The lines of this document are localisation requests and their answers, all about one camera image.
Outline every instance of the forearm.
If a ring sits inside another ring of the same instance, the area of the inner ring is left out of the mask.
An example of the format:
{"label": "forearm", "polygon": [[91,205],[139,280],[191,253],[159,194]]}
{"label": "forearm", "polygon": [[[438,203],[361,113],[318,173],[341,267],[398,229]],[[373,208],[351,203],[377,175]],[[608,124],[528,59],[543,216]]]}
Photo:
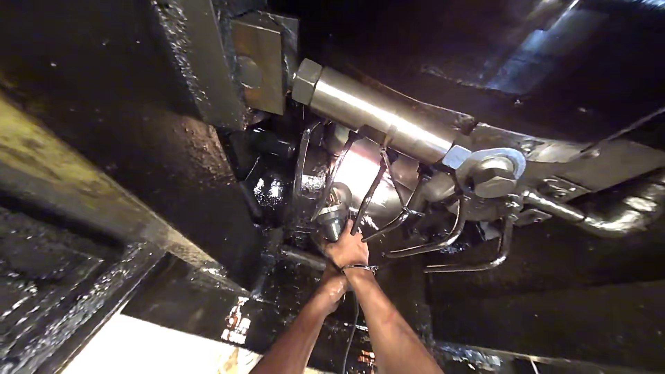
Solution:
{"label": "forearm", "polygon": [[365,315],[381,372],[441,373],[434,358],[383,293],[374,276],[363,269],[345,272]]}
{"label": "forearm", "polygon": [[327,316],[327,306],[323,304],[317,297],[311,299],[288,330],[254,366],[251,374],[305,371],[309,355]]}

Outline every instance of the bolt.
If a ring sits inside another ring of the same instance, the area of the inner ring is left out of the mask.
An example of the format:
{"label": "bolt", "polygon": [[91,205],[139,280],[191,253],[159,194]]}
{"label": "bolt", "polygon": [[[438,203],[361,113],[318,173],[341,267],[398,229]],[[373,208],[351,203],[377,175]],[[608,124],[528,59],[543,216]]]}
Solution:
{"label": "bolt", "polygon": [[481,170],[473,175],[473,191],[481,198],[498,198],[512,192],[517,181],[512,172],[499,168]]}
{"label": "bolt", "polygon": [[300,64],[293,78],[291,98],[297,102],[309,105],[314,96],[314,89],[319,81],[323,67],[312,60],[305,59]]}
{"label": "bolt", "polygon": [[473,191],[481,198],[498,198],[512,192],[517,181],[513,163],[506,157],[493,157],[481,162],[472,174]]}

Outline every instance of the hex nut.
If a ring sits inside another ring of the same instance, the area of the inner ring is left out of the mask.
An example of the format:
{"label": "hex nut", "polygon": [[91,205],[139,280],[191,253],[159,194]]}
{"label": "hex nut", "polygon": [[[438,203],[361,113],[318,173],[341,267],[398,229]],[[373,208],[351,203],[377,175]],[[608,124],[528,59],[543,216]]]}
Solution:
{"label": "hex nut", "polygon": [[512,172],[488,168],[473,174],[473,192],[481,198],[498,198],[512,192],[517,181]]}
{"label": "hex nut", "polygon": [[309,105],[314,96],[314,89],[321,76],[323,67],[312,60],[304,59],[293,78],[291,98],[297,102]]}
{"label": "hex nut", "polygon": [[463,163],[466,161],[469,156],[471,156],[470,150],[459,145],[453,145],[452,148],[448,150],[446,155],[441,159],[441,163],[457,170]]}

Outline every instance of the metal rod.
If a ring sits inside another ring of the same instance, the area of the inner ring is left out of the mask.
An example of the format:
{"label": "metal rod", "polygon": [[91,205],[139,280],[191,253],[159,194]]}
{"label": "metal rod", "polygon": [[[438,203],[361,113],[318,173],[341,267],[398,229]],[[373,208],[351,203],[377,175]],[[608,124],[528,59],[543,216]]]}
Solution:
{"label": "metal rod", "polygon": [[375,239],[375,238],[377,238],[381,235],[387,234],[388,232],[391,232],[392,230],[395,230],[396,228],[398,228],[410,216],[422,214],[420,212],[415,211],[414,208],[416,208],[415,205],[419,201],[422,201],[422,199],[420,199],[420,196],[423,194],[424,186],[425,186],[426,182],[428,182],[429,180],[430,180],[430,178],[428,178],[427,176],[421,175],[420,180],[418,181],[418,185],[416,186],[416,189],[414,190],[414,193],[411,195],[411,198],[409,199],[409,202],[406,204],[406,206],[402,207],[402,213],[400,213],[400,215],[397,216],[389,224],[387,224],[387,225],[383,226],[382,228],[380,228],[377,232],[373,233],[372,235],[368,236],[367,238],[363,238],[362,242],[365,243],[365,242],[367,242],[369,240],[372,240],[372,239]]}
{"label": "metal rod", "polygon": [[342,161],[344,161],[344,158],[346,157],[348,151],[351,149],[353,143],[358,139],[359,135],[357,135],[355,132],[353,131],[348,132],[348,140],[346,141],[346,143],[344,143],[344,148],[342,148],[342,152],[339,154],[337,160],[335,160],[331,172],[328,173],[328,176],[326,178],[326,186],[323,189],[321,197],[319,198],[319,202],[317,203],[316,209],[314,209],[314,214],[312,214],[311,221],[314,221],[317,218],[317,216],[321,212],[321,209],[323,209],[323,207],[325,206],[326,199],[331,194],[334,178],[337,175],[337,172],[339,171],[339,166],[342,164]]}
{"label": "metal rod", "polygon": [[482,272],[501,265],[510,253],[510,245],[513,241],[513,223],[515,216],[503,218],[503,228],[499,237],[498,254],[494,260],[482,264],[449,264],[449,265],[430,265],[425,268],[426,273],[455,273],[455,272]]}
{"label": "metal rod", "polygon": [[400,205],[402,207],[405,207],[406,203],[404,202],[404,198],[402,197],[400,190],[397,188],[397,182],[395,182],[395,175],[392,173],[392,167],[390,164],[390,160],[388,159],[388,152],[386,151],[385,147],[381,147],[381,157],[383,158],[383,162],[385,162],[385,164],[388,166],[388,175],[390,175],[390,181],[392,182],[393,187],[395,187],[395,192],[397,192],[397,197],[400,199]]}
{"label": "metal rod", "polygon": [[376,191],[376,187],[378,187],[379,182],[381,182],[383,174],[386,173],[387,167],[388,165],[386,165],[383,158],[381,158],[381,161],[379,162],[378,173],[376,174],[376,177],[374,178],[374,181],[372,182],[370,189],[367,191],[365,197],[362,199],[362,203],[360,204],[360,208],[358,209],[358,216],[356,217],[356,221],[353,222],[353,227],[351,228],[351,235],[355,235],[358,232],[360,221],[362,221],[363,217],[365,216],[365,211],[367,210],[370,201],[372,201],[372,196],[374,195],[374,191]]}
{"label": "metal rod", "polygon": [[445,247],[448,247],[450,244],[453,244],[462,233],[462,230],[464,229],[464,224],[466,223],[467,201],[468,197],[466,196],[462,196],[458,200],[457,219],[455,220],[455,224],[453,225],[453,228],[450,230],[450,233],[446,237],[436,242],[422,244],[421,246],[404,248],[403,250],[388,252],[386,254],[386,257],[402,258],[407,256],[413,256],[415,254],[434,252],[442,250]]}
{"label": "metal rod", "polygon": [[620,238],[645,230],[663,211],[665,205],[665,169],[647,176],[641,183],[609,207],[607,214],[585,213],[554,201],[540,193],[526,190],[524,202],[572,222],[602,238]]}
{"label": "metal rod", "polygon": [[312,133],[321,124],[321,121],[316,121],[310,124],[300,139],[300,147],[298,150],[298,161],[295,167],[295,179],[293,181],[292,203],[296,206],[298,197],[300,196],[301,188],[303,186],[303,173],[305,172],[305,158],[307,157],[307,148],[309,148],[309,141],[312,138]]}

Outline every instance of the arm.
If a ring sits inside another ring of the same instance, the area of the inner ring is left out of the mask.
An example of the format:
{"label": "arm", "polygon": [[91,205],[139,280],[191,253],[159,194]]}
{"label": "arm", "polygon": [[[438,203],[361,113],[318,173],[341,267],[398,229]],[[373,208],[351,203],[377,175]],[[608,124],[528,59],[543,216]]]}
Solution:
{"label": "arm", "polygon": [[[367,244],[360,241],[362,234],[351,236],[351,227],[352,221],[349,220],[339,241],[326,248],[339,267],[368,264]],[[344,273],[365,315],[381,373],[443,373],[416,333],[383,293],[372,272],[351,268]]]}
{"label": "arm", "polygon": [[344,276],[335,274],[335,270],[326,268],[317,292],[250,374],[305,371],[323,320],[337,308],[337,302],[348,285]]}

